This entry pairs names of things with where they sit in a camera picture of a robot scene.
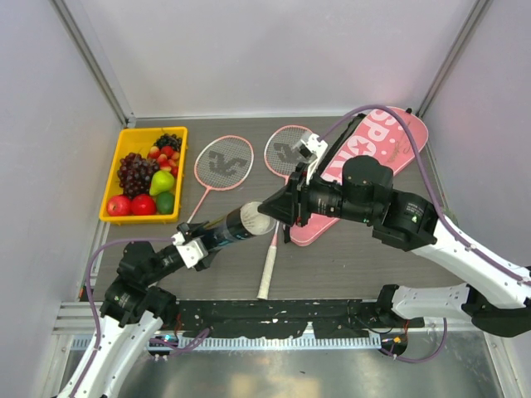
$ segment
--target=pink badminton racket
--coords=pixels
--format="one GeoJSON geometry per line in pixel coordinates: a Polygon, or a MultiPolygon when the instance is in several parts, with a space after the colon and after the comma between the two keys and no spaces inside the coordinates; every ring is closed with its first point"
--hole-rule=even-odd
{"type": "MultiPolygon", "coordinates": [[[[312,133],[312,131],[302,126],[284,126],[283,128],[276,130],[265,145],[265,165],[271,170],[271,172],[273,172],[273,174],[283,177],[284,184],[288,182],[288,178],[290,177],[290,174],[295,171],[297,164],[304,161],[302,155],[300,155],[295,149],[295,145],[305,133],[312,133]]],[[[271,283],[271,276],[273,275],[273,267],[275,266],[278,231],[279,223],[277,222],[275,234],[273,235],[273,239],[267,250],[264,272],[262,273],[260,288],[258,289],[258,295],[256,296],[259,299],[267,300],[269,296],[269,286],[271,283]]]]}
{"type": "Polygon", "coordinates": [[[249,141],[236,135],[226,135],[209,143],[197,156],[193,168],[197,181],[206,190],[188,222],[192,221],[210,191],[228,191],[244,182],[254,157],[249,141]]]}

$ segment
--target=lime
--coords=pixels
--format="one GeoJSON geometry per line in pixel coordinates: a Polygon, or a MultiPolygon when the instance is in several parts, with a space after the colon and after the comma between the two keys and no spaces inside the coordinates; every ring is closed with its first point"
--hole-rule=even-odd
{"type": "Polygon", "coordinates": [[[157,211],[160,214],[172,214],[175,196],[169,192],[159,193],[157,196],[157,211]]]}

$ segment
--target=white wall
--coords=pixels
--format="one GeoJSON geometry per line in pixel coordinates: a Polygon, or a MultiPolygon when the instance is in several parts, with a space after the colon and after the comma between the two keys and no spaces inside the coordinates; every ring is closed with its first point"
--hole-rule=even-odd
{"type": "MultiPolygon", "coordinates": [[[[460,226],[531,265],[531,2],[493,2],[426,115],[436,166],[460,226]]],[[[531,333],[506,342],[531,396],[531,333]]]]}
{"type": "Polygon", "coordinates": [[[49,2],[5,3],[0,37],[0,395],[34,397],[119,124],[49,2]]]}
{"type": "Polygon", "coordinates": [[[473,3],[82,0],[82,28],[137,117],[337,114],[418,107],[473,3]]]}

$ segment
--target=wire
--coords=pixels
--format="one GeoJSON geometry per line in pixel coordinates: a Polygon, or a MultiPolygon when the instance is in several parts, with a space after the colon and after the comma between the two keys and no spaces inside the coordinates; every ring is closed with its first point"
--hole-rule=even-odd
{"type": "Polygon", "coordinates": [[[336,123],[334,123],[327,131],[324,133],[321,137],[319,137],[319,140],[323,140],[327,138],[339,125],[347,122],[352,118],[355,114],[359,114],[360,112],[364,112],[366,110],[371,109],[379,109],[384,112],[387,112],[390,114],[393,118],[397,120],[397,122],[402,126],[404,129],[404,132],[406,133],[407,138],[409,139],[409,142],[412,146],[413,153],[415,153],[415,158],[417,159],[417,165],[419,168],[419,171],[421,172],[422,180],[424,181],[424,185],[426,185],[426,189],[428,191],[428,195],[431,199],[431,202],[433,203],[433,206],[435,207],[436,213],[439,216],[439,220],[441,221],[442,225],[446,228],[446,230],[455,238],[455,240],[458,240],[467,250],[473,252],[475,255],[480,257],[482,260],[487,262],[488,264],[495,267],[498,271],[506,274],[511,279],[517,280],[518,282],[531,286],[531,280],[524,280],[524,278],[518,274],[515,274],[514,272],[510,271],[509,269],[506,269],[503,265],[499,264],[497,261],[491,259],[487,254],[485,254],[483,251],[478,249],[475,245],[472,245],[468,240],[466,240],[459,232],[457,232],[454,227],[448,222],[446,219],[446,216],[442,210],[441,205],[439,204],[439,201],[437,199],[437,195],[435,194],[435,191],[433,187],[431,186],[430,180],[428,178],[428,173],[426,171],[426,168],[424,167],[424,163],[421,159],[421,154],[418,150],[417,143],[415,143],[415,139],[413,138],[412,131],[409,129],[409,126],[404,122],[404,120],[392,109],[388,108],[384,105],[378,105],[378,104],[370,104],[370,105],[364,105],[360,106],[359,108],[353,109],[350,112],[347,112],[341,119],[339,119],[336,123]]]}
{"type": "Polygon", "coordinates": [[[442,319],[442,324],[443,324],[443,332],[442,332],[441,344],[439,344],[439,347],[429,357],[422,358],[422,359],[413,359],[413,358],[399,357],[398,355],[392,353],[392,349],[394,348],[394,343],[391,345],[391,351],[388,351],[388,350],[386,350],[383,347],[380,348],[380,351],[383,352],[388,357],[396,359],[397,361],[400,361],[400,362],[406,362],[406,363],[428,362],[428,361],[434,359],[435,357],[437,357],[441,353],[442,348],[446,344],[446,338],[448,337],[448,322],[446,321],[446,318],[442,319]]]}
{"type": "Polygon", "coordinates": [[[406,324],[404,325],[404,336],[406,337],[406,341],[409,339],[409,336],[407,336],[407,331],[409,330],[409,319],[407,320],[406,324]]]}
{"type": "Polygon", "coordinates": [[[100,347],[101,342],[101,325],[100,325],[100,316],[98,315],[98,309],[96,308],[95,301],[94,301],[94,295],[92,294],[92,285],[90,284],[90,272],[92,270],[92,265],[98,258],[98,255],[100,253],[114,245],[123,245],[128,244],[132,242],[173,242],[173,239],[171,238],[133,238],[133,239],[117,239],[112,240],[111,242],[107,242],[104,245],[101,245],[98,249],[95,250],[95,252],[92,254],[92,256],[89,258],[89,260],[86,263],[85,268],[85,288],[86,288],[86,296],[89,299],[89,305],[90,310],[92,312],[92,318],[94,318],[95,327],[96,327],[96,339],[95,344],[92,347],[92,353],[90,354],[89,360],[87,361],[85,367],[83,368],[83,371],[81,372],[79,378],[77,379],[77,382],[74,384],[74,387],[72,388],[72,392],[70,393],[70,397],[74,398],[76,396],[76,392],[79,390],[81,383],[83,382],[83,379],[85,379],[86,374],[88,373],[90,366],[92,365],[92,362],[94,362],[96,353],[98,353],[98,348],[100,347]]]}
{"type": "Polygon", "coordinates": [[[372,329],[370,326],[368,326],[364,321],[362,321],[357,315],[353,314],[354,319],[356,319],[358,322],[360,322],[364,327],[366,327],[369,331],[376,333],[376,334],[387,334],[393,330],[393,327],[391,327],[386,332],[377,332],[376,330],[372,329]]]}
{"type": "Polygon", "coordinates": [[[189,342],[185,347],[178,348],[175,344],[171,342],[166,342],[164,340],[160,340],[157,338],[150,338],[149,342],[152,342],[154,344],[162,344],[168,348],[172,349],[172,352],[168,354],[169,357],[176,357],[177,355],[185,354],[187,352],[192,352],[197,347],[199,347],[205,339],[208,337],[208,334],[210,333],[210,329],[206,328],[203,329],[199,334],[191,341],[189,342]]]}
{"type": "Polygon", "coordinates": [[[345,141],[347,141],[350,138],[350,136],[354,133],[354,131],[359,126],[359,124],[362,122],[364,117],[365,117],[365,114],[357,114],[355,117],[353,117],[353,119],[350,122],[348,122],[346,129],[339,135],[338,139],[336,139],[335,142],[332,145],[330,145],[329,150],[326,152],[323,159],[319,163],[317,170],[315,170],[315,173],[318,176],[323,174],[324,169],[332,161],[332,158],[334,157],[336,152],[338,152],[339,149],[345,143],[345,141]]]}
{"type": "Polygon", "coordinates": [[[181,313],[177,315],[177,325],[175,325],[175,329],[173,330],[173,335],[175,338],[177,338],[177,341],[179,341],[179,337],[177,336],[177,333],[181,328],[183,327],[183,323],[181,322],[181,313]]]}

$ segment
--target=green pear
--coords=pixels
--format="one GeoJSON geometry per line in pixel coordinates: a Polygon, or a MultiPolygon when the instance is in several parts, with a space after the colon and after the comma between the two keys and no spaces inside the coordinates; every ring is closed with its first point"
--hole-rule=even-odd
{"type": "Polygon", "coordinates": [[[161,192],[169,191],[173,188],[175,178],[170,172],[164,170],[157,171],[153,178],[151,178],[151,187],[149,187],[149,195],[156,197],[161,192]]]}

